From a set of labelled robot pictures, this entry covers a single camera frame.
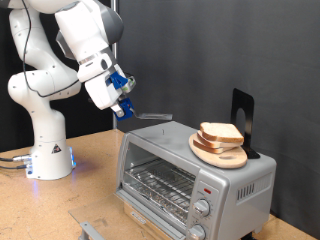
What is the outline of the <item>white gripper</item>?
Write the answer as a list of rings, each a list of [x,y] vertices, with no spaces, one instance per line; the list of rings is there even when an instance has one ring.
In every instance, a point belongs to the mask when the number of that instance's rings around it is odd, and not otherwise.
[[[124,117],[125,112],[115,102],[122,94],[122,87],[124,85],[125,78],[117,71],[111,75],[102,73],[85,82],[85,88],[95,105],[101,110],[111,107],[112,111],[119,118]]]

